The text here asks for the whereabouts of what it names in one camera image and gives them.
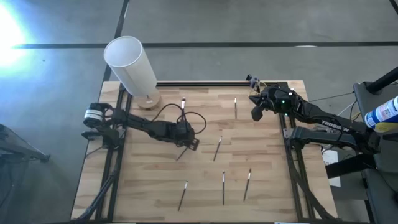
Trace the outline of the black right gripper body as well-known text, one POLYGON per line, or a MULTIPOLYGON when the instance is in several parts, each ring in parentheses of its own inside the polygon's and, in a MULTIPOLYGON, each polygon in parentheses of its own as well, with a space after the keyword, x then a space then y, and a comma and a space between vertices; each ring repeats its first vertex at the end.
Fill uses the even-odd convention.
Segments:
POLYGON ((278 88, 265 88, 259 95, 262 96, 262 103, 256 106, 251 111, 251 116, 254 121, 260 121, 263 117, 263 110, 272 111, 274 114, 279 112, 276 103, 276 91, 278 88))

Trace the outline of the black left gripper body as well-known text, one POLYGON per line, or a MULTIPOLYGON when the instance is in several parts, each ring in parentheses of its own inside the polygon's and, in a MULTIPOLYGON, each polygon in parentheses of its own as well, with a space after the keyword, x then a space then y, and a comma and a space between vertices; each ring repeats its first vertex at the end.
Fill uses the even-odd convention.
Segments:
POLYGON ((195 133, 192 131, 177 131, 172 136, 174 143, 178 146, 190 147, 194 143, 195 133))

